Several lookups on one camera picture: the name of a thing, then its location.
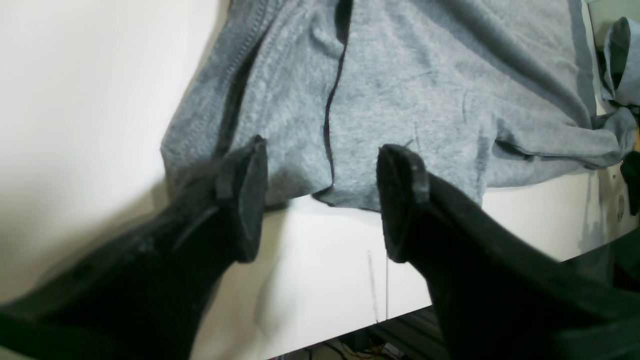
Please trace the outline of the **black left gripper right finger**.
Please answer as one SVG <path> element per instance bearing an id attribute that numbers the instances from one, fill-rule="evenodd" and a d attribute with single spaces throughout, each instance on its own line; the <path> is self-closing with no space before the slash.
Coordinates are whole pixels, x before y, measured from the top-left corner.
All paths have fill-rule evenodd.
<path id="1" fill-rule="evenodd" d="M 603 248 L 606 280 L 522 241 L 401 145 L 378 152 L 388 257 L 423 276 L 453 360 L 637 360 L 639 230 Z"/>

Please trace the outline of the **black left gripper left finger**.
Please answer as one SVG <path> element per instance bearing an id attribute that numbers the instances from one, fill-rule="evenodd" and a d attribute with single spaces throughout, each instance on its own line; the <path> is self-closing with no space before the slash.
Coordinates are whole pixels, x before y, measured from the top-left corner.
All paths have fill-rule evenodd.
<path id="1" fill-rule="evenodd" d="M 187 360 L 214 288 L 259 252 L 268 181 L 256 136 L 160 214 L 1 306 L 1 346 L 37 360 Z"/>

